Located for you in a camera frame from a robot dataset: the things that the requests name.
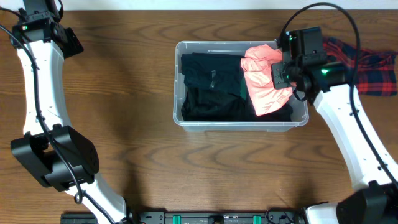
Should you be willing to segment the pink garment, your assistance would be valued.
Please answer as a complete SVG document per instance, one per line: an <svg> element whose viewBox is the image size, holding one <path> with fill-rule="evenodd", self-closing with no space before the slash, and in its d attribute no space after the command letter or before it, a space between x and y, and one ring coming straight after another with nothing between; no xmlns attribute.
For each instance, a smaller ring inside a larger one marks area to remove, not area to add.
<svg viewBox="0 0 398 224"><path fill-rule="evenodd" d="M272 81L272 66L282 61L282 52L267 44L247 49L240 66L256 116L281 109L292 96L291 87L277 90Z"/></svg>

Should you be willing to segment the dark green garment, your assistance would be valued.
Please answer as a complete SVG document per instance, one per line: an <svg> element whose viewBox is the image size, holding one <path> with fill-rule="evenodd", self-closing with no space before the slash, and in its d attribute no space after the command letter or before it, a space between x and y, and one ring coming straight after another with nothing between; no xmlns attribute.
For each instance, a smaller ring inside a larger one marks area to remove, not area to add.
<svg viewBox="0 0 398 224"><path fill-rule="evenodd" d="M246 86L246 81L245 78L242 78L240 81L240 97L246 101L247 100L247 93L248 93L248 89Z"/></svg>

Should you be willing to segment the large black garment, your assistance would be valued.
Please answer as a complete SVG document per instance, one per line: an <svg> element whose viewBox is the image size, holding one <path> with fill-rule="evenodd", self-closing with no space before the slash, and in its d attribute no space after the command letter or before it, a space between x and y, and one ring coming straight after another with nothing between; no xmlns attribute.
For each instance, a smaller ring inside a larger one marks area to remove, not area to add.
<svg viewBox="0 0 398 224"><path fill-rule="evenodd" d="M184 121L244 121L245 101L218 90L189 88L181 108Z"/></svg>

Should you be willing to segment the small black garment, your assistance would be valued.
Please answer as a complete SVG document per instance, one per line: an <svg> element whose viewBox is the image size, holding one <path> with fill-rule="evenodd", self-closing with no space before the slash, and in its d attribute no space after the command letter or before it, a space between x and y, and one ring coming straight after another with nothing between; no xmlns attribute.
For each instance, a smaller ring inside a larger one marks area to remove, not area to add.
<svg viewBox="0 0 398 224"><path fill-rule="evenodd" d="M191 53L181 56L184 84L190 88L217 90L232 95L241 94L243 56L228 54Z"/></svg>

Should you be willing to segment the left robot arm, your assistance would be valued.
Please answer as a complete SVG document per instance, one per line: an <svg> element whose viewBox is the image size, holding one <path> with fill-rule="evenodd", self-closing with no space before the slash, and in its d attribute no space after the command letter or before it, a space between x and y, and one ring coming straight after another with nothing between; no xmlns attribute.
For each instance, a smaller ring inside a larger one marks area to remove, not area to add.
<svg viewBox="0 0 398 224"><path fill-rule="evenodd" d="M61 25L60 1L24 0L9 33L21 61L26 94L23 136L11 142L13 156L43 187L71 195L96 223L131 223L125 199L101 176L94 144L70 121L63 91L63 64L83 46Z"/></svg>

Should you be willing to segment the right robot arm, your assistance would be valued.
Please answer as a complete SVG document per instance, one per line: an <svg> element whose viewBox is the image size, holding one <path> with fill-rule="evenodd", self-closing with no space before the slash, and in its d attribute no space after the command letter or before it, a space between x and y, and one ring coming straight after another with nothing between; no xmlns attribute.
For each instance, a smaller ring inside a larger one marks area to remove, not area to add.
<svg viewBox="0 0 398 224"><path fill-rule="evenodd" d="M328 125L351 178L354 194L341 202L305 207L296 223L397 223L397 163L386 151L349 85L350 71L329 62L320 28L282 33L282 61L272 65L276 89L294 88Z"/></svg>

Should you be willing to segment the red plaid flannel shirt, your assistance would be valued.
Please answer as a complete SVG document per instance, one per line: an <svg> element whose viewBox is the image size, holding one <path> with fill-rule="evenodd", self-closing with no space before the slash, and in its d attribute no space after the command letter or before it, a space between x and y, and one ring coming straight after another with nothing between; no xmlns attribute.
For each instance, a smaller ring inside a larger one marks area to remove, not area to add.
<svg viewBox="0 0 398 224"><path fill-rule="evenodd" d="M354 68L356 48L334 37L325 37L323 46L329 62L342 62L346 68ZM358 60L358 76L355 85L360 94L371 96L395 96L397 79L394 72L397 52L361 49Z"/></svg>

